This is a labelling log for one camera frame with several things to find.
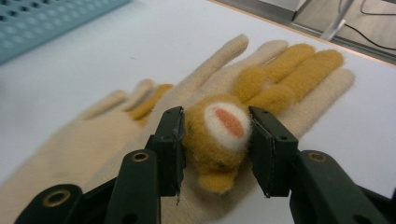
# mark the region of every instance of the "white patch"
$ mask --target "white patch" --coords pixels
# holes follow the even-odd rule
[[[241,137],[235,136],[226,129],[223,122],[216,115],[218,109],[227,111],[239,120],[243,130],[243,135]],[[218,143],[232,151],[244,149],[251,135],[249,116],[236,105],[229,103],[214,103],[213,105],[209,105],[205,110],[205,124],[209,133]]]

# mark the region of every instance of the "beige glove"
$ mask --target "beige glove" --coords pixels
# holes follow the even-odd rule
[[[0,187],[1,223],[13,223],[46,188],[68,183],[84,186],[99,167],[140,134],[142,118],[171,85],[161,85],[156,91],[154,87],[146,79],[131,95],[114,91],[54,134]]]
[[[285,41],[270,41],[245,60],[223,67],[241,54],[247,45],[248,39],[244,35],[229,41],[191,75],[166,93],[154,107],[148,126],[139,137],[131,141],[104,166],[88,183],[85,190],[96,188],[115,177],[120,169],[122,157],[133,150],[144,148],[149,135],[155,132],[163,111],[178,105],[182,105],[187,111],[207,96],[231,92],[234,81],[244,68],[265,64],[288,47]],[[289,106],[277,117],[293,134],[301,137],[352,85],[353,80],[354,76],[349,71],[336,70],[321,81],[300,103]],[[248,161],[243,162],[233,188],[227,194],[219,195],[199,186],[198,176],[188,162],[184,171],[180,203],[177,205],[175,198],[162,198],[163,223],[203,223],[226,215],[257,186],[250,168]]]

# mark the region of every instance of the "cable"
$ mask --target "cable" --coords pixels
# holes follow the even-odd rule
[[[379,44],[376,44],[373,40],[369,39],[367,36],[365,36],[362,32],[360,32],[360,31],[359,31],[358,29],[356,29],[355,27],[350,26],[350,25],[348,25],[348,24],[344,24],[344,25],[345,25],[346,27],[348,27],[348,28],[350,28],[350,29],[356,31],[358,34],[360,34],[360,35],[361,35],[364,39],[366,39],[368,42],[370,42],[370,43],[376,45],[377,47],[379,47],[379,48],[381,48],[381,49],[396,50],[396,49],[393,49],[393,48],[388,48],[388,47],[384,47],[384,46],[381,46],[381,45],[379,45]]]
[[[371,13],[371,12],[364,12],[363,11],[363,6],[366,3],[366,0],[363,0],[361,2],[361,13],[364,15],[370,15],[370,16],[396,16],[396,14],[392,14],[392,13]]]
[[[361,13],[366,14],[366,15],[378,15],[378,16],[379,16],[379,14],[367,14],[367,13],[365,13],[365,12],[362,12],[363,5],[364,5],[365,2],[366,2],[366,0],[363,0],[362,3],[361,3]],[[341,8],[342,3],[343,3],[343,0],[340,0],[340,1],[338,2],[338,12],[340,12],[340,8]],[[393,15],[396,15],[396,14],[388,14],[388,15],[387,15],[387,14],[381,14],[381,15],[383,15],[383,16],[393,16]],[[364,35],[361,31],[359,31],[358,29],[356,29],[355,27],[353,27],[353,26],[351,26],[351,25],[348,25],[348,24],[346,24],[346,23],[345,23],[344,25],[345,25],[346,27],[348,27],[349,29],[354,30],[354,31],[357,32],[359,35],[361,35],[364,39],[366,39],[368,42],[372,43],[373,45],[375,45],[375,46],[377,46],[377,47],[379,47],[379,48],[381,48],[381,49],[396,50],[396,49],[384,47],[384,46],[381,46],[381,45],[375,43],[373,40],[371,40],[369,37],[367,37],[367,36]]]

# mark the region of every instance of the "blue plastic basket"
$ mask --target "blue plastic basket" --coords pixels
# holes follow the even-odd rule
[[[130,0],[0,0],[0,63]]]

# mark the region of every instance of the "orange plush toy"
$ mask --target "orange plush toy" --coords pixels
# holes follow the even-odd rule
[[[200,186],[220,194],[233,187],[248,152],[249,105],[277,115],[301,102],[342,64],[343,57],[335,50],[315,53],[309,45],[295,45],[265,65],[243,69],[231,92],[207,96],[188,108],[183,145]]]

